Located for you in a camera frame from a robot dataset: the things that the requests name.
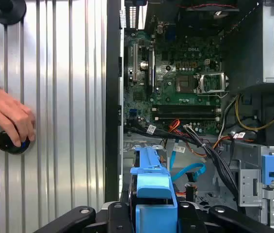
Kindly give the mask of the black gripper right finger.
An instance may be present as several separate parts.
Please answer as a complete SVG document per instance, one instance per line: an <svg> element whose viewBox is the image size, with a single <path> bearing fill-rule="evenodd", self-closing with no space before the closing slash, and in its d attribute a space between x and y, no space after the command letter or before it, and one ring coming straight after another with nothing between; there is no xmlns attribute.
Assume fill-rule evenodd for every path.
<svg viewBox="0 0 274 233"><path fill-rule="evenodd" d="M227 206L217 205L201 211L194 202L178 206L179 233L273 233L274 229Z"/></svg>

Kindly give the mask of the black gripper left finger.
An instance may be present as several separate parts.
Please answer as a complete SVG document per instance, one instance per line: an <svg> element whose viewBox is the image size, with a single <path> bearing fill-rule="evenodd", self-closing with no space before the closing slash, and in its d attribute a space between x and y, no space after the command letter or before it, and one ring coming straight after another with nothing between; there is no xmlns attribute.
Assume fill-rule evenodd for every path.
<svg viewBox="0 0 274 233"><path fill-rule="evenodd" d="M37 233L132 233L129 206L110 202L96 212L89 206L78 206L42 228Z"/></svg>

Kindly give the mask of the person's bare hand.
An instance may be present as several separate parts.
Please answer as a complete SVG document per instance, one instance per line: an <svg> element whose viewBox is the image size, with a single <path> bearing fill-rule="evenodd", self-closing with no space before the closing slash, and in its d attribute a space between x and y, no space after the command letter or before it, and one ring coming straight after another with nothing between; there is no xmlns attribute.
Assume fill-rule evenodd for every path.
<svg viewBox="0 0 274 233"><path fill-rule="evenodd" d="M0 127L16 147L26 139L35 140L34 122L34 114L28 107L0 89Z"/></svg>

